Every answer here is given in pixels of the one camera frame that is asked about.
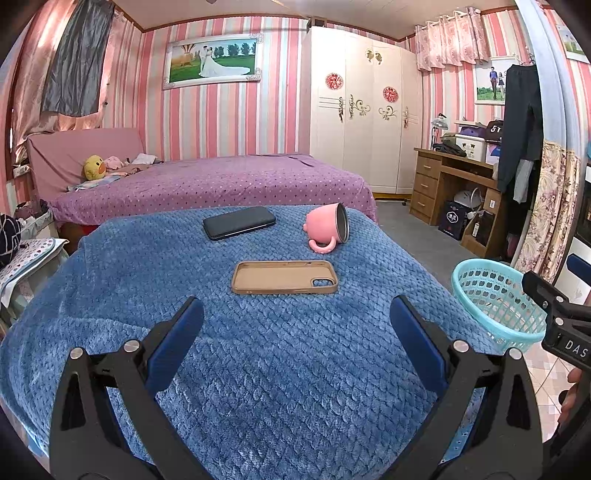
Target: human hand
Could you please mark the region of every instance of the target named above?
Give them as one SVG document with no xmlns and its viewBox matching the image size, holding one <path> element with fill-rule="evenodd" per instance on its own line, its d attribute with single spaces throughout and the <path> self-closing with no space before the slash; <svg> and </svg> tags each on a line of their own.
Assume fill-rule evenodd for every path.
<svg viewBox="0 0 591 480">
<path fill-rule="evenodd" d="M 574 383 L 574 385 L 570 387 L 570 390 L 566 394 L 564 402 L 562 402 L 562 410 L 560 412 L 560 417 L 558 417 L 558 423 L 562 423 L 569 418 L 570 411 L 574 407 L 574 402 L 577 398 L 577 389 L 579 387 L 579 382 L 581 380 L 582 375 L 583 371 L 580 368 L 573 368 L 569 372 L 567 380 L 569 381 L 569 383 Z"/>
</svg>

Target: picture frame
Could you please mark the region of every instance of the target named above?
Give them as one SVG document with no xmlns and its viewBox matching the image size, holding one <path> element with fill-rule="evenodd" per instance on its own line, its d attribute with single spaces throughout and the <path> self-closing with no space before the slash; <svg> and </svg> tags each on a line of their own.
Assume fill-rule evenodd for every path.
<svg viewBox="0 0 591 480">
<path fill-rule="evenodd" d="M 510 55 L 491 57 L 489 61 L 477 64 L 473 69 L 474 103 L 477 105 L 504 105 L 507 70 L 511 65 L 519 65 L 520 63 L 517 55 Z M 496 72 L 494 89 L 492 71 Z"/>
<path fill-rule="evenodd" d="M 264 34 L 216 35 L 171 42 L 162 88 L 261 80 Z"/>
<path fill-rule="evenodd" d="M 560 37 L 560 42 L 564 48 L 566 58 L 569 60 L 590 63 L 587 55 L 585 55 L 581 45 L 579 45 L 579 42 L 577 42 L 577 39 L 571 33 L 570 29 L 566 25 L 557 25 L 556 29 L 558 30 L 558 36 Z"/>
</svg>

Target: bed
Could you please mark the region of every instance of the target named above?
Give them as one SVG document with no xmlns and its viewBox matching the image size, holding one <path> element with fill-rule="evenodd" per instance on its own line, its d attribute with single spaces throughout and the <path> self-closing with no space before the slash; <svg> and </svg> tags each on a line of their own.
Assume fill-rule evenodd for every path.
<svg viewBox="0 0 591 480">
<path fill-rule="evenodd" d="M 141 339 L 190 295 L 204 303 L 204 326 L 157 401 L 219 479 L 383 473 L 434 401 L 389 324 L 398 294 L 450 338 L 495 352 L 447 290 L 353 209 L 349 242 L 322 257 L 339 277 L 335 294 L 233 294 L 239 261 L 319 258 L 301 228 L 310 206 L 269 209 L 275 226 L 219 242 L 202 220 L 233 207 L 108 220 L 82 240 L 0 346 L 2 401 L 45 452 L 69 350 L 108 352 Z M 146 459 L 121 399 L 112 402 L 132 451 Z"/>
<path fill-rule="evenodd" d="M 165 162 L 91 190 L 81 182 L 90 155 L 133 160 L 143 153 L 137 130 L 92 129 L 33 135 L 27 142 L 38 195 L 56 221 L 100 225 L 110 218 L 232 205 L 322 205 L 342 202 L 376 220 L 367 183 L 309 155 L 246 155 Z"/>
</svg>

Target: brown phone case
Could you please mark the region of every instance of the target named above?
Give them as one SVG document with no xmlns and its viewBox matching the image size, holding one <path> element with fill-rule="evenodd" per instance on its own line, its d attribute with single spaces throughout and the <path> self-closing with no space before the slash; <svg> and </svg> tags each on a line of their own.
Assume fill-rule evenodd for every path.
<svg viewBox="0 0 591 480">
<path fill-rule="evenodd" d="M 332 285 L 315 287 L 314 280 Z M 232 291 L 242 295 L 334 293 L 338 286 L 335 269 L 326 260 L 240 262 L 232 277 Z"/>
</svg>

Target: blue gripper pad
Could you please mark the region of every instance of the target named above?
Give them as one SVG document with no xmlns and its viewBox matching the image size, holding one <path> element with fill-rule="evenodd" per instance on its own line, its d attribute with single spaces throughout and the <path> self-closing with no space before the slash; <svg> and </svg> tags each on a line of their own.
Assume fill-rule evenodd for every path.
<svg viewBox="0 0 591 480">
<path fill-rule="evenodd" d="M 145 387 L 151 395 L 166 390 L 203 326 L 203 303 L 193 298 L 179 312 L 176 322 L 148 360 Z"/>
<path fill-rule="evenodd" d="M 591 265 L 580 256 L 570 254 L 566 259 L 566 267 L 571 273 L 579 277 L 587 285 L 591 285 Z"/>
<path fill-rule="evenodd" d="M 390 322 L 423 386 L 438 397 L 447 390 L 446 363 L 420 321 L 420 314 L 402 297 L 390 304 Z"/>
</svg>

